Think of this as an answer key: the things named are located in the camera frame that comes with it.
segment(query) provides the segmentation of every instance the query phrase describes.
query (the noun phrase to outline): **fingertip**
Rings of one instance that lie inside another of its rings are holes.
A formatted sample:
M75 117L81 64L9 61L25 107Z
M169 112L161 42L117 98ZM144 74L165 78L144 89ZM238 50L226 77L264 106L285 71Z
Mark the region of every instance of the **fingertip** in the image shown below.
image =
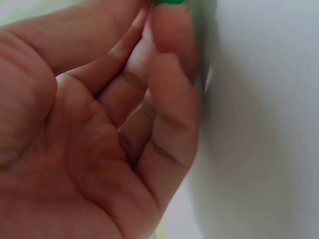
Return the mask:
M154 43L160 53L175 53L187 77L193 81L198 68L193 23L184 5L160 4L151 18Z

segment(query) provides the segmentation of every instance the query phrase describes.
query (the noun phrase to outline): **palm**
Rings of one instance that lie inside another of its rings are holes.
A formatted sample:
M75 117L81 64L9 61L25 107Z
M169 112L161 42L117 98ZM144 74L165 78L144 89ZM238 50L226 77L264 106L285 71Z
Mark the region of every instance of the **palm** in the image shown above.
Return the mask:
M0 62L5 76L0 112L9 114L0 119L4 238L142 239L154 230L195 153L197 115L191 87L175 62L162 57L147 64L157 53L148 27L139 41L143 25L140 21L117 44L120 57L100 58L59 76L57 84L54 75L68 67L57 67L52 74L50 59L45 65L13 38L22 57L18 53L13 61ZM165 51L178 43L161 42ZM14 56L13 50L8 54ZM194 59L189 56L194 54L183 50L177 54L191 77ZM160 79L171 76L160 68L171 68L181 83L167 88ZM154 83L148 82L149 74ZM165 98L155 86L166 91ZM146 98L127 120L147 87L154 105ZM174 103L174 97L181 101ZM183 140L171 149L180 140L163 137L176 133Z

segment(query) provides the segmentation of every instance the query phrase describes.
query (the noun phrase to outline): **finger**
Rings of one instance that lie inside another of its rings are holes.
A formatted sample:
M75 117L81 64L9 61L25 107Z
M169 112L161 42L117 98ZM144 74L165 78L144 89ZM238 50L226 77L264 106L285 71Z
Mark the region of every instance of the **finger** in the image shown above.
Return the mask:
M152 13L152 31L160 53L175 53L186 76L194 82L198 69L193 23L184 5L161 4Z
M157 57L148 79L157 116L136 174L164 210L195 158L199 109L195 90L175 55Z
M148 62L155 53L151 30L146 25L142 39L133 50L122 73L98 97L115 126L120 127L143 100L147 89L145 74Z
M189 80L194 82L197 73L198 57L193 40L191 18L185 11L185 8L181 5L158 6L153 12L152 25L154 41L157 43L157 51L175 53L179 57L181 66ZM122 140L123 147L127 149L132 167L135 166L146 142L151 136L153 118L143 116L144 109L150 108L148 102L145 104L146 106L138 109L120 130L122 138L125 139Z
M3 29L33 48L58 75L105 55L127 32L144 2L87 0Z
M121 146L126 152L127 162L135 169L145 145L151 138L156 109L149 91L143 104L120 129Z
M84 84L92 95L99 93L122 69L141 39L148 9L143 8L134 20L131 28L124 37L108 52L106 56L93 61L66 74Z
M155 42L157 50L164 53L175 53L180 58L186 75L194 82L197 74L198 57L193 38L193 24L185 6L159 5L152 12L151 25L153 42ZM143 85L140 87L141 90L137 89L136 82L145 82L143 80L144 74L141 73L143 71L140 69L147 67L149 57L146 57L146 51L142 49L136 51L138 60L132 54L128 63L132 64L133 67L129 66L126 68L128 71L124 71L124 73L129 72L130 74L121 75L113 81L100 97L100 102L106 107L116 126L122 125L127 116L141 102L145 92ZM136 65L139 65L138 70L140 71L134 69ZM133 87L129 86L132 78L135 83Z

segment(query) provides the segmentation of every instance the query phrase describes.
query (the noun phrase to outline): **green object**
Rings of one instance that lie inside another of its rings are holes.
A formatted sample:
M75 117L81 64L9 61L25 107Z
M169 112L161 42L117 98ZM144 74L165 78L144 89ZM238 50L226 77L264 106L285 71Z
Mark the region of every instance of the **green object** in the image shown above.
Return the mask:
M175 4L175 5L179 5L179 4L183 4L184 0L155 0L155 5L159 5L159 4Z

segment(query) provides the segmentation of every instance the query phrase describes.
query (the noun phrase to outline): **white surface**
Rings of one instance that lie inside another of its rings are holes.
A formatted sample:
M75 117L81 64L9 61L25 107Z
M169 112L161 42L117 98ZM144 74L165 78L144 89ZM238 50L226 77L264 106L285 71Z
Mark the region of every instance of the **white surface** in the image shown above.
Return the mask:
M317 239L319 2L220 0L217 25L205 135L171 205L194 219L172 216L189 236L168 239Z

